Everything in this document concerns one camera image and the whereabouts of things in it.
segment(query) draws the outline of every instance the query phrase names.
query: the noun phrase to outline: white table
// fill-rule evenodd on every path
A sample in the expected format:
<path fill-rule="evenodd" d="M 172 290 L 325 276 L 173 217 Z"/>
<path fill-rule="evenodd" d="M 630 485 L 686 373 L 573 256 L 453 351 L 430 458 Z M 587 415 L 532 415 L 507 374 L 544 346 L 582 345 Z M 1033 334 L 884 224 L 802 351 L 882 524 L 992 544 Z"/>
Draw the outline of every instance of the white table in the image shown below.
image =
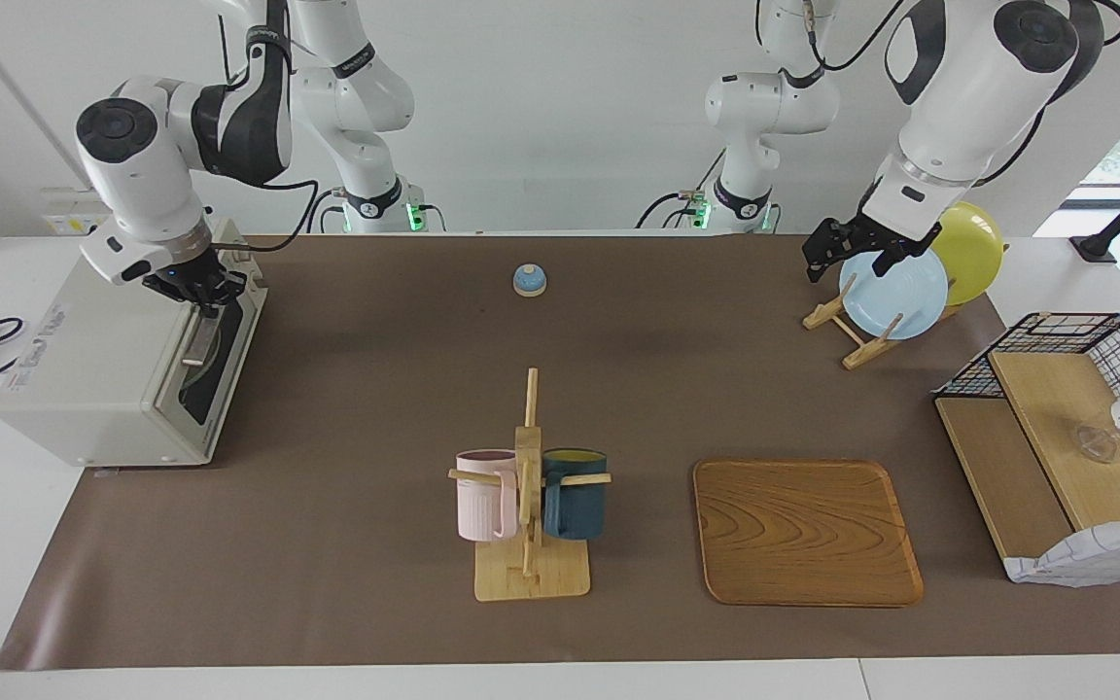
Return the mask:
<path fill-rule="evenodd" d="M 0 318 L 35 324 L 80 256 L 74 240 L 0 240 Z M 1120 311 L 1120 271 L 1063 240 L 1016 240 L 991 289 L 1001 319 Z M 1 362 L 11 351 L 0 351 Z M 0 644 L 80 474 L 0 422 Z M 0 697 L 1120 697 L 1120 656 L 796 660 L 748 663 L 320 669 L 125 669 L 0 673 Z"/>

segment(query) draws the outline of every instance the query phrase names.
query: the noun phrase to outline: white cloth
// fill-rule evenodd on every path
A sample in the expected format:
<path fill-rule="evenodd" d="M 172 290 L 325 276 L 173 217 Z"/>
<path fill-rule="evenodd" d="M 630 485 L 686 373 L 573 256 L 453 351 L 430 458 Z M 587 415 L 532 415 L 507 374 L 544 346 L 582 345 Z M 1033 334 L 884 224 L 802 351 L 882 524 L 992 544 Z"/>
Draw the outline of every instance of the white cloth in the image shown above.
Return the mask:
<path fill-rule="evenodd" d="M 1014 584 L 1105 586 L 1120 581 L 1120 521 L 1076 532 L 1038 559 L 1007 558 Z"/>

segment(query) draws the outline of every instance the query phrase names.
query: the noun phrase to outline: light blue plate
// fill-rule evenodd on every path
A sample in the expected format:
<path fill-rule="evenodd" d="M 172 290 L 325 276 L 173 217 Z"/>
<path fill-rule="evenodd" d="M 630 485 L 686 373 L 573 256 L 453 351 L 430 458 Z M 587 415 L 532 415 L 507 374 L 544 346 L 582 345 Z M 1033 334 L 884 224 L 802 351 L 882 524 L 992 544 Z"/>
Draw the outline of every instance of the light blue plate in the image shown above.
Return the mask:
<path fill-rule="evenodd" d="M 932 328 L 945 312 L 948 274 L 945 263 L 927 251 L 918 258 L 906 258 L 890 268 L 888 274 L 876 277 L 871 264 L 880 253 L 861 253 L 841 265 L 840 289 L 853 280 L 844 296 L 844 310 L 859 328 L 879 337 L 888 330 L 898 314 L 905 315 L 889 340 L 906 340 Z"/>

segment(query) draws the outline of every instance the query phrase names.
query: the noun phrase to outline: plate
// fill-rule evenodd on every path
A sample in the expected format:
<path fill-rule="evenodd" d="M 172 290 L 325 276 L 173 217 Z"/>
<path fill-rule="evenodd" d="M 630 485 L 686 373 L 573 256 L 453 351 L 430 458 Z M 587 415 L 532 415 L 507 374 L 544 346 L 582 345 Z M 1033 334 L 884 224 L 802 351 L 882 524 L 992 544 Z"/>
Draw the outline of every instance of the plate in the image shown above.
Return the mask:
<path fill-rule="evenodd" d="M 841 265 L 841 289 L 851 277 L 853 287 L 844 296 L 844 311 L 859 328 L 879 337 L 898 314 L 905 315 L 889 340 L 906 340 L 932 328 L 945 312 L 948 274 L 936 253 L 906 258 L 884 277 L 871 271 L 880 253 L 861 253 Z"/>
<path fill-rule="evenodd" d="M 965 305 L 997 279 L 1006 243 L 997 222 L 974 204 L 953 204 L 941 216 L 941 226 L 931 249 L 952 280 L 946 304 Z"/>

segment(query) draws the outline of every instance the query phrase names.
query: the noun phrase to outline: pink mug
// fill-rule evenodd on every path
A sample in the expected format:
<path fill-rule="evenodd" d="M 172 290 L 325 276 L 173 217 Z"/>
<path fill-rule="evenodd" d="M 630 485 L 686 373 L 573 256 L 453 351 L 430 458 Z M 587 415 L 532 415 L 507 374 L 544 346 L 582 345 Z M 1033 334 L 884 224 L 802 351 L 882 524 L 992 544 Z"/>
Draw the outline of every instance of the pink mug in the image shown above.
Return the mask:
<path fill-rule="evenodd" d="M 457 532 L 473 542 L 516 535 L 516 454 L 512 449 L 473 449 L 457 455 L 463 473 L 497 475 L 501 486 L 457 479 Z"/>

